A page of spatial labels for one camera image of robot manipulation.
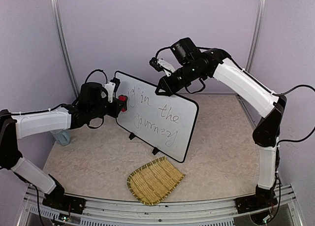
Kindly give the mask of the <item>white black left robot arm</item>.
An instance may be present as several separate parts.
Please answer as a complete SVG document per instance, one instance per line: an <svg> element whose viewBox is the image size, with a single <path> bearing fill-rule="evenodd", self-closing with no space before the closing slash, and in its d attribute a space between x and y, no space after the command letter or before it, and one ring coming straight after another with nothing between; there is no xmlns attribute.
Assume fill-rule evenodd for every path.
<svg viewBox="0 0 315 226"><path fill-rule="evenodd" d="M127 96L115 97L120 80L114 77L104 85L88 80L81 86L79 97L71 104L59 104L46 110L11 113L0 112L0 166L11 170L43 193L49 195L56 207L63 209L69 204L63 187L50 175L44 173L18 149L18 140L35 134L78 129L91 121L104 120L106 115L117 118L126 111Z"/></svg>

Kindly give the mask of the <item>white whiteboard black frame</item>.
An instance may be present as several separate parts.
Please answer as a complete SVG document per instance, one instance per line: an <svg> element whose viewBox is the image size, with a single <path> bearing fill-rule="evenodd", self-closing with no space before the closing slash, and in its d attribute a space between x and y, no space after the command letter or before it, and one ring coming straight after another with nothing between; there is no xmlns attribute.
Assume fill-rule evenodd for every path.
<svg viewBox="0 0 315 226"><path fill-rule="evenodd" d="M183 163L199 105L181 95L157 96L154 84L122 71L116 71L115 77L121 82L116 94L128 97L127 111L118 115L117 124L161 153Z"/></svg>

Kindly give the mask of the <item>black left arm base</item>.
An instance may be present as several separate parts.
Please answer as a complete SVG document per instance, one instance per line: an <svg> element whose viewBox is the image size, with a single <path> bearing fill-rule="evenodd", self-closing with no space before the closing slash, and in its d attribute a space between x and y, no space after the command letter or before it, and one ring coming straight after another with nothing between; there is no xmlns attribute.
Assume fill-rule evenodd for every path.
<svg viewBox="0 0 315 226"><path fill-rule="evenodd" d="M57 180L54 181L56 187L51 193L44 194L42 204L53 209L82 215L86 200L84 198L64 194L63 186Z"/></svg>

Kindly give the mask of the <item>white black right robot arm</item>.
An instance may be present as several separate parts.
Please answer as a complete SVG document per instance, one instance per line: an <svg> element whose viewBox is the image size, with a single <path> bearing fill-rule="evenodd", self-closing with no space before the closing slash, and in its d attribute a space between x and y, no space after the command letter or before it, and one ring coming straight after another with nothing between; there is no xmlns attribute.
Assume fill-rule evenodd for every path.
<svg viewBox="0 0 315 226"><path fill-rule="evenodd" d="M207 78L225 84L248 102L261 120L253 131L254 143L259 148L258 193L252 204L262 208L271 200L277 171L277 145L286 97L261 84L222 49L197 47L190 38L183 38L170 46L180 64L175 69L158 56L150 65L164 72L157 85L117 71L121 80L119 93L127 95L127 107L116 119L123 129L134 134L153 148L173 160L183 163L195 127L198 104L179 95L195 80L203 83Z"/></svg>

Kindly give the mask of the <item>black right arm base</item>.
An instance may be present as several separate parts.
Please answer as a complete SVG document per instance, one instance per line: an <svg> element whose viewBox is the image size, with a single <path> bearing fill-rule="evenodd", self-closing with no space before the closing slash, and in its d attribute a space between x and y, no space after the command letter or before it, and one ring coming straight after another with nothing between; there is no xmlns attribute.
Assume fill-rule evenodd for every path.
<svg viewBox="0 0 315 226"><path fill-rule="evenodd" d="M255 188L255 194L236 198L235 204L238 214L256 211L277 205L278 200L274 192L275 186L271 189L263 189L258 186Z"/></svg>

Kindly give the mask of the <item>red bone-shaped eraser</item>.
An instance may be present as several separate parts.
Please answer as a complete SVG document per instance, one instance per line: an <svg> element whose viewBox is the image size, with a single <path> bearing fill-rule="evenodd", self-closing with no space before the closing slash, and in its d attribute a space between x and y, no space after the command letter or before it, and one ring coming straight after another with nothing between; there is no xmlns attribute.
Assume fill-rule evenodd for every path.
<svg viewBox="0 0 315 226"><path fill-rule="evenodd" d="M128 97L124 96L124 95L119 95L118 100L119 100L120 111L121 112L127 111L127 100L128 100Z"/></svg>

